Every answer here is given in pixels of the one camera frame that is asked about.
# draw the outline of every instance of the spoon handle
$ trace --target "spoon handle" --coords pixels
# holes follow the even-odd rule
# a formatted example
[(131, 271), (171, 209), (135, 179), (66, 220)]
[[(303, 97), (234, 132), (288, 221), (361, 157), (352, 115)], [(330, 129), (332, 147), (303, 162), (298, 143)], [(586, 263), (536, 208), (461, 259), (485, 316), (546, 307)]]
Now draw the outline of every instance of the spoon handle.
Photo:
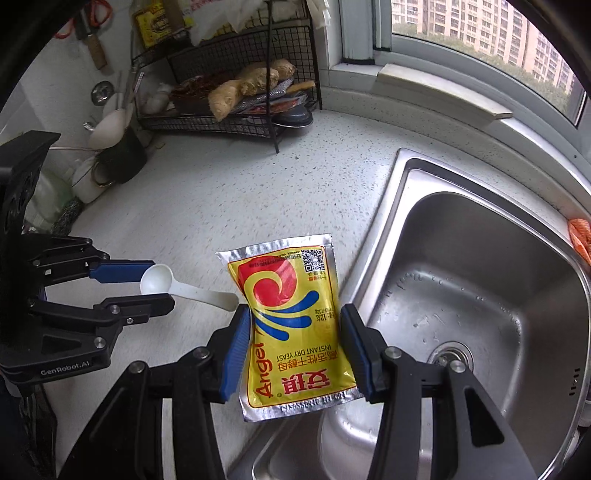
[(184, 299), (196, 300), (233, 312), (238, 307), (238, 296), (224, 291), (206, 290), (179, 281), (173, 282), (168, 293)]

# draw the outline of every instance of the stainless steel sink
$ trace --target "stainless steel sink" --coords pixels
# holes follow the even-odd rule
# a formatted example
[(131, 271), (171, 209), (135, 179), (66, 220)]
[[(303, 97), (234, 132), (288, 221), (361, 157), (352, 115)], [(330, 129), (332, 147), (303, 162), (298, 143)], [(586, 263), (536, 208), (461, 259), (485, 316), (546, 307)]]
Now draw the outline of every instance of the stainless steel sink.
[[(437, 160), (400, 150), (341, 292), (389, 345), (460, 359), (540, 478), (559, 468), (589, 385), (586, 267), (543, 220)], [(261, 427), (234, 479), (365, 479), (381, 406), (364, 400)], [(431, 461), (423, 401), (420, 479)]]

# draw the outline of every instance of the qr code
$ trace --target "qr code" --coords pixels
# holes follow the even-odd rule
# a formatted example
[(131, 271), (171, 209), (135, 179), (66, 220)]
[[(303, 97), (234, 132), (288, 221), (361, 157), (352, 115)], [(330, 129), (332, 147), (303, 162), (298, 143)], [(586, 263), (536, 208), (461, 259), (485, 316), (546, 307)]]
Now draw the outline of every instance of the qr code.
[(301, 259), (307, 272), (326, 271), (324, 266), (324, 252), (321, 248), (302, 250)]

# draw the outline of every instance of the apartment building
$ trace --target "apartment building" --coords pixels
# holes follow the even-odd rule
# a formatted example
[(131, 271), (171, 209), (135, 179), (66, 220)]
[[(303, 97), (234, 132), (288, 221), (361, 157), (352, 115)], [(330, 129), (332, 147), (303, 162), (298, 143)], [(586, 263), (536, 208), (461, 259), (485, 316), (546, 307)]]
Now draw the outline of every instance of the apartment building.
[(572, 70), (550, 42), (506, 0), (392, 0), (392, 29), (455, 37), (570, 93)]

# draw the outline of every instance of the window glass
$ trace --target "window glass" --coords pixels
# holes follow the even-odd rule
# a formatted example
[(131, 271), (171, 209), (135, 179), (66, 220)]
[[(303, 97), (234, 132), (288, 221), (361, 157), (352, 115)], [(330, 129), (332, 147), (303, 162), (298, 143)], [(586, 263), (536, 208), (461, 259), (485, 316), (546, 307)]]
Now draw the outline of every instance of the window glass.
[[(504, 0), (416, 0), (407, 15), (399, 15), (400, 0), (392, 0), (392, 32), (432, 41), (476, 57), (524, 83), (560, 112), (573, 110), (569, 96), (577, 83), (572, 70), (538, 29)], [(491, 11), (501, 9), (501, 16)], [(467, 22), (456, 20), (462, 10)], [(507, 46), (509, 32), (510, 45)]]

